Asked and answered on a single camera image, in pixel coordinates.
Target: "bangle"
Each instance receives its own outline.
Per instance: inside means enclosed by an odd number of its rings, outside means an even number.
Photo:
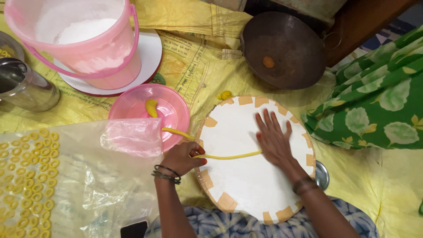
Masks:
[[[305,190],[302,190],[302,191],[299,192],[299,189],[302,188],[304,185],[311,185],[311,187],[306,188]],[[307,192],[308,190],[313,190],[313,189],[316,189],[316,188],[319,188],[319,186],[316,184],[316,182],[314,182],[314,180],[312,178],[307,176],[307,177],[304,177],[304,178],[298,180],[294,184],[294,186],[292,186],[292,191],[296,195],[300,196],[301,194]]]
[[[158,168],[164,168],[164,169],[167,169],[167,170],[169,170],[169,171],[171,171],[172,173],[174,173],[176,176],[177,176],[177,178],[178,179],[176,179],[176,178],[174,178],[174,177],[172,177],[172,176],[169,176],[169,175],[167,175],[167,174],[164,174],[164,173],[162,173],[162,172],[159,172],[159,171],[157,171],[157,169]],[[162,178],[162,179],[166,179],[166,180],[169,180],[169,181],[171,181],[171,182],[173,182],[173,183],[175,183],[175,184],[180,184],[181,183],[181,176],[178,174],[178,173],[176,173],[175,171],[173,171],[172,169],[170,169],[170,168],[168,168],[168,167],[166,167],[166,166],[163,166],[163,165],[155,165],[154,166],[154,171],[153,171],[153,173],[151,174],[151,175],[153,175],[154,177],[159,177],[159,178]]]

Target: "pink plastic bowl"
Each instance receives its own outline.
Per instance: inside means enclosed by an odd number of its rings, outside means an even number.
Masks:
[[[190,112],[184,99],[173,89],[160,84],[148,83],[131,88],[120,95],[109,112],[109,119],[151,118],[146,110],[147,99],[157,100],[157,115],[162,119],[161,127],[186,132],[190,123]],[[163,152],[170,150],[182,140],[182,136],[162,132]]]

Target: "pink bucket handle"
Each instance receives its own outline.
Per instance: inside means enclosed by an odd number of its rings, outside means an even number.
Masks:
[[[45,57],[43,57],[34,47],[28,45],[27,43],[25,43],[23,41],[22,41],[22,43],[41,62],[43,62],[48,67],[50,67],[50,68],[54,69],[55,71],[62,73],[64,75],[67,75],[67,76],[70,76],[70,77],[75,77],[75,78],[80,78],[80,79],[97,79],[97,78],[104,78],[104,77],[112,76],[112,75],[118,73],[121,69],[123,69],[129,63],[129,61],[132,59],[132,56],[135,54],[135,51],[137,50],[137,46],[138,46],[138,38],[140,37],[140,27],[138,25],[138,16],[137,16],[137,12],[135,10],[135,6],[133,4],[131,4],[129,7],[131,9],[132,16],[134,17],[134,25],[135,25],[134,45],[132,46],[131,52],[126,57],[124,62],[119,67],[113,69],[112,71],[109,71],[108,73],[93,73],[93,74],[87,74],[87,75],[80,75],[80,74],[75,74],[75,73],[66,71],[66,70],[59,68],[56,65],[52,64]]]

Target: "white round board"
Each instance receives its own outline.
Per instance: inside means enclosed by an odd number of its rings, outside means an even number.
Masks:
[[[304,126],[287,109],[263,96],[236,96],[222,101],[203,120],[196,141],[208,155],[233,156],[258,151],[255,113],[262,115],[265,108],[276,113],[280,125],[290,121],[292,155],[314,177],[314,148]],[[263,154],[232,160],[208,159],[196,172],[210,200],[224,212],[243,212],[261,223],[276,224],[302,208],[288,179]]]
[[[142,64],[140,74],[132,83],[120,89],[99,89],[82,79],[70,77],[61,73],[59,73],[59,75],[72,88],[84,93],[104,96],[120,94],[150,79],[159,67],[162,59],[162,41],[155,29],[140,29],[137,50],[140,53]],[[62,69],[73,72],[57,59],[53,59],[53,63]]]

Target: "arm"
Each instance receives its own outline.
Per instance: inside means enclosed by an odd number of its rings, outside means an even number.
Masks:
[[[193,159],[190,157],[198,154],[203,155],[204,153],[203,148],[195,142],[182,143],[175,145],[169,150],[161,165],[174,170],[182,176],[191,169],[207,163],[205,158]],[[167,169],[159,168],[158,171],[172,177],[177,177],[176,174],[173,174]],[[156,184],[157,200],[159,201],[162,237],[195,238],[194,230],[184,214],[184,208],[176,193],[175,184],[160,177],[154,178],[154,183]]]
[[[274,112],[271,113],[272,119],[270,119],[269,112],[267,109],[264,110],[264,122],[260,114],[256,114],[255,118],[260,128],[257,140],[266,159],[279,167],[292,185],[307,178],[308,174],[292,157],[289,145],[292,128],[289,121],[286,122],[287,131],[283,134]],[[359,237],[350,223],[314,182],[302,184],[297,192],[301,195],[301,201],[319,237]]]

